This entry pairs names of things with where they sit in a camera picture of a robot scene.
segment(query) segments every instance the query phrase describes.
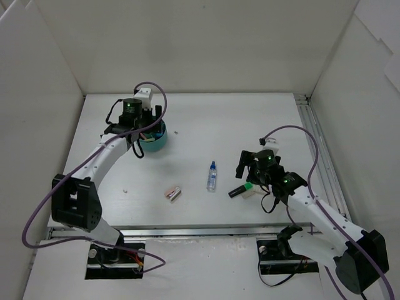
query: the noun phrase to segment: small spray bottle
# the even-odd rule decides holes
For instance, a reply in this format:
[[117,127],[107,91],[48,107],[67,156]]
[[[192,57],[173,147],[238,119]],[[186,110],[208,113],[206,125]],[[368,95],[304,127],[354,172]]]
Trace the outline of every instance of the small spray bottle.
[[215,192],[216,181],[217,181],[217,170],[215,167],[215,161],[212,161],[207,180],[207,190],[209,192]]

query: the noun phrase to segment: small white object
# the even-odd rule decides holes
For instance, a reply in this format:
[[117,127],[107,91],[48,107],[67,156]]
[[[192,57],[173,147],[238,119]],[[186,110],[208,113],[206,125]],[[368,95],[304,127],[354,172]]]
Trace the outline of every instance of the small white object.
[[261,186],[256,186],[254,184],[252,186],[252,190],[254,191],[255,194],[259,194],[259,195],[265,195],[265,193],[266,193],[263,189],[261,189]]
[[88,254],[89,258],[95,258],[96,255],[98,255],[98,251],[96,249],[89,250],[89,254]]
[[252,195],[254,195],[256,192],[254,192],[254,189],[253,188],[251,188],[251,189],[248,189],[246,192],[242,192],[242,198],[243,199],[247,199],[247,198],[250,198]]
[[164,193],[165,197],[169,199],[171,203],[173,203],[181,194],[182,190],[179,186],[173,187]]
[[266,254],[267,253],[267,247],[266,246],[260,246],[258,248],[258,253],[259,254]]
[[153,91],[149,88],[142,87],[135,95],[134,99],[142,101],[143,109],[151,109],[151,99],[153,98]]
[[274,151],[274,155],[276,155],[279,151],[279,143],[276,139],[269,137],[265,140],[265,145],[262,147],[262,150],[272,150]]
[[137,253],[137,256],[138,256],[138,258],[143,258],[143,257],[144,257],[144,254],[138,252],[138,253]]

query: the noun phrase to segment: white table surface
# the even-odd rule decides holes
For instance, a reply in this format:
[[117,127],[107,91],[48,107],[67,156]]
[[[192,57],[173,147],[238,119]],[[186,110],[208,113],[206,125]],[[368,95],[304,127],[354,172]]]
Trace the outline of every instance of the white table surface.
[[[81,163],[99,142],[99,135],[107,127],[104,119],[115,100],[129,96],[86,97],[65,173]],[[267,215],[260,207],[260,195],[246,200],[240,196],[231,199],[228,192],[245,181],[247,171],[242,180],[235,178],[242,150],[261,150],[258,139],[276,127],[302,125],[293,95],[168,94],[167,97],[166,146],[157,153],[146,153],[144,159],[129,151],[118,160],[98,189],[103,218],[112,226],[128,228],[288,223],[282,203],[273,214]],[[153,105],[162,103],[161,95],[154,95]],[[114,122],[121,114],[121,105],[114,109],[111,118]],[[283,129],[273,137],[280,144],[281,164],[306,178],[313,159],[305,134]],[[212,160],[217,166],[215,193],[206,190]],[[164,192],[173,185],[181,187],[182,196],[170,204]],[[321,195],[316,175],[312,186]],[[264,200],[267,208],[272,203],[272,196]],[[297,222],[308,221],[296,212],[292,216]],[[50,219],[49,226],[60,224]]]

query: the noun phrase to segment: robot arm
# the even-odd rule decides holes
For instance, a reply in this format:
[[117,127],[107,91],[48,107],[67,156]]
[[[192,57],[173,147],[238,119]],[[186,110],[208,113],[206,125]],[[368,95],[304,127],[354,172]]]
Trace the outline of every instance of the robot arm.
[[324,201],[316,200],[309,193],[307,182],[295,172],[286,172],[275,156],[276,149],[264,149],[253,153],[242,151],[236,177],[242,178],[244,167],[249,174],[247,181],[271,187],[278,201],[306,216],[322,233],[319,238],[304,232],[301,227],[291,225],[277,235],[278,246],[287,257],[292,253],[302,254],[318,263],[334,269],[339,280],[355,294],[360,294],[379,279],[379,274],[366,257],[332,224],[321,211],[321,205],[333,220],[344,229],[375,261],[383,273],[389,270],[384,238],[377,231],[366,232],[353,224]]
[[[99,148],[103,150],[53,194],[51,199],[53,220],[74,228],[80,235],[83,234],[93,240],[118,246],[123,244],[122,233],[112,228],[102,218],[103,210],[97,190],[114,163],[139,139],[138,134],[116,136],[132,131],[133,128],[144,128],[161,115],[161,107],[156,106],[156,117],[153,116],[152,96],[151,89],[142,88],[133,98],[120,99],[116,102],[123,102],[123,112],[119,122],[113,124],[108,121],[111,109],[106,119],[109,126],[92,153],[97,152]],[[156,125],[151,132],[145,131],[145,133],[162,134],[162,127]],[[62,174],[56,175],[52,186],[54,187],[64,177]]]

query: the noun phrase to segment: marker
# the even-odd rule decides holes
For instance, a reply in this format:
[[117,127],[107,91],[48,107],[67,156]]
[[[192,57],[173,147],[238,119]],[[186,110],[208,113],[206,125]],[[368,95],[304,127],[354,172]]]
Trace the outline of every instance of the marker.
[[247,190],[251,189],[252,187],[253,187],[253,185],[250,182],[246,182],[242,186],[239,186],[236,189],[234,189],[233,191],[230,191],[228,193],[228,195],[229,195],[229,197],[233,198],[233,197],[236,197],[237,195],[240,195],[240,194],[246,192]]

